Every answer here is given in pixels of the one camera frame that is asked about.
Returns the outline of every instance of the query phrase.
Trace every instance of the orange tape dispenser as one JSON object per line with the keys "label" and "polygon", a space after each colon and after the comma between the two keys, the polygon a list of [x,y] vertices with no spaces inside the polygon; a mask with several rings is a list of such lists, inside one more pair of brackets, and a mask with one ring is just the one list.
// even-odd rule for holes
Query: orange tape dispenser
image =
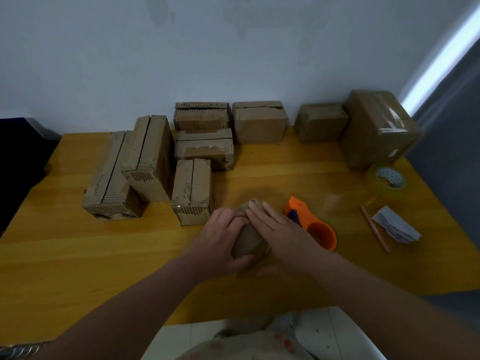
{"label": "orange tape dispenser", "polygon": [[283,214],[307,230],[323,248],[332,252],[337,247],[337,235],[332,226],[315,217],[305,202],[291,196]]}

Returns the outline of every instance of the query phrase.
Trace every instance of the tile floor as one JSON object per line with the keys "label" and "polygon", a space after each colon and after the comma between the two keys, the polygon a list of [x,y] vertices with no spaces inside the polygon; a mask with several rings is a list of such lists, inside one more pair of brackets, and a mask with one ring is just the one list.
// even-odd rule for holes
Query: tile floor
{"label": "tile floor", "polygon": [[[173,360],[207,340],[226,321],[163,327],[142,360]],[[299,313],[295,328],[300,343],[320,360],[384,360],[363,331],[339,307],[315,308]]]}

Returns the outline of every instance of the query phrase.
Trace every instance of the small cardboard box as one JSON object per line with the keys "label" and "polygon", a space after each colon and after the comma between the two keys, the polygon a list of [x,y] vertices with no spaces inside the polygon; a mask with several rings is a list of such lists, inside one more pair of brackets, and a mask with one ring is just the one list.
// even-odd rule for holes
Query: small cardboard box
{"label": "small cardboard box", "polygon": [[173,123],[176,131],[229,128],[229,104],[226,102],[177,102]]}
{"label": "small cardboard box", "polygon": [[233,124],[237,144],[282,141],[289,119],[279,101],[233,103]]}
{"label": "small cardboard box", "polygon": [[[256,204],[261,211],[265,211],[260,202],[255,198],[238,207],[237,211],[245,213],[250,202]],[[252,265],[265,256],[267,248],[268,244],[265,239],[251,223],[247,223],[241,228],[233,244],[231,254],[234,259],[242,258],[247,254],[253,255],[253,260],[250,262],[250,265]]]}
{"label": "small cardboard box", "polygon": [[132,133],[111,133],[100,163],[93,172],[82,206],[95,218],[105,221],[139,218],[145,211],[147,205],[122,174],[122,160]]}
{"label": "small cardboard box", "polygon": [[376,162],[392,163],[422,135],[390,92],[354,90],[344,108],[350,122],[340,137],[340,147],[352,170],[367,169]]}
{"label": "small cardboard box", "polygon": [[172,197],[175,143],[166,116],[139,117],[122,174],[145,202],[168,202]]}
{"label": "small cardboard box", "polygon": [[179,131],[175,144],[175,159],[209,159],[212,170],[232,170],[234,163],[231,129],[215,132]]}
{"label": "small cardboard box", "polygon": [[182,226],[201,225],[208,221],[212,209],[212,169],[209,160],[178,161],[172,209]]}
{"label": "small cardboard box", "polygon": [[331,142],[337,140],[350,116],[339,103],[303,104],[295,121],[300,143]]}

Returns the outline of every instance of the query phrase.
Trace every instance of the hand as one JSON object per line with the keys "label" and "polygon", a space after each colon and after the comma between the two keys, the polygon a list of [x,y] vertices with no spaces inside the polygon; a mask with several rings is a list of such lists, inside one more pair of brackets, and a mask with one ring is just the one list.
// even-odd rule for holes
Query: hand
{"label": "hand", "polygon": [[[268,203],[262,203],[268,213],[250,202],[246,214],[261,236],[272,248],[277,260],[299,274],[310,274],[319,256],[330,252],[322,248],[300,225],[277,213]],[[278,264],[262,268],[259,274],[281,271]]]}
{"label": "hand", "polygon": [[233,243],[249,221],[242,212],[221,207],[212,213],[200,234],[183,256],[192,263],[200,281],[218,279],[241,271],[252,255],[232,259]]}

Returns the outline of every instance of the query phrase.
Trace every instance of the yellow tabletop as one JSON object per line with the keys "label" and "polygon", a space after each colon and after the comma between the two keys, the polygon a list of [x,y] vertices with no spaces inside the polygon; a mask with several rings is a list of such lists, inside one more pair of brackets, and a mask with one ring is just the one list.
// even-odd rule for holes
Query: yellow tabletop
{"label": "yellow tabletop", "polygon": [[[181,227],[169,202],[149,205],[137,220],[102,222],[88,214],[84,190],[107,137],[64,135],[48,176],[1,238],[1,345],[55,338],[178,256],[202,229]],[[289,128],[281,145],[236,146],[235,155],[233,171],[213,174],[215,208],[256,197],[281,211],[293,195],[333,226],[339,254],[381,278],[417,295],[480,289],[479,252],[406,159],[397,166],[410,194],[391,208],[422,237],[405,245],[384,233],[387,255],[359,211],[371,197],[363,175],[347,169],[338,143],[300,144]],[[231,276],[195,288],[168,324],[332,304],[307,278]]]}

